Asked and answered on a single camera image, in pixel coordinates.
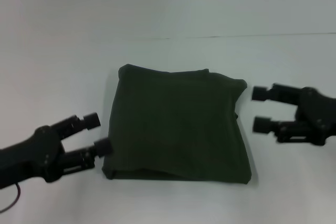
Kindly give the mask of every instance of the red wire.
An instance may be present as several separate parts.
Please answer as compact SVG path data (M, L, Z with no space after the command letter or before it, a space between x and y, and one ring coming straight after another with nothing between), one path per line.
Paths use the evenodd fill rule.
M19 184L15 184L16 188L17 188L17 196L16 199L13 201L13 203L11 203L8 207L1 209L0 210L0 214L3 214L4 212L10 210L12 207L14 207L14 205L18 202L20 195L21 195L21 188L19 186Z

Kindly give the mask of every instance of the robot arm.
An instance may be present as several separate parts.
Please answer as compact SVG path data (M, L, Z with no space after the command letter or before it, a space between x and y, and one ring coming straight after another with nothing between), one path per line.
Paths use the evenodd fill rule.
M84 116L83 120L74 115L52 126L42 126L29 139L0 150L0 189L32 177L51 183L63 175L94 168L96 156L112 153L107 138L72 152L65 152L61 141L99 126L96 113Z
M293 88L274 84L270 90L254 87L252 100L273 100L296 105L295 121L277 122L256 117L253 131L274 132L279 143L311 143L323 146L336 135L336 99L325 97L314 88Z

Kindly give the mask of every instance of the white background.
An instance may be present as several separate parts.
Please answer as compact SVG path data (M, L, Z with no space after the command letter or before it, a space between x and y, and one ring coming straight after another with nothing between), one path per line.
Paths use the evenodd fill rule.
M21 183L0 223L335 223L334 139L278 145L253 134L255 115L291 120L295 108L250 101L254 85L274 82L336 97L335 17L335 0L0 0L0 148L95 111L102 127L65 147L106 136L126 63L209 68L248 83L236 111L253 168L248 185L110 181L97 161L53 184ZM15 195L1 190L0 207Z

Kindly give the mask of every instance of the dark green cloth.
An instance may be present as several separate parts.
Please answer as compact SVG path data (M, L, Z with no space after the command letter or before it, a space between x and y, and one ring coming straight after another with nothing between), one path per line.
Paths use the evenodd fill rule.
M247 184L251 170L236 122L246 89L208 69L119 70L104 160L108 178L213 180Z

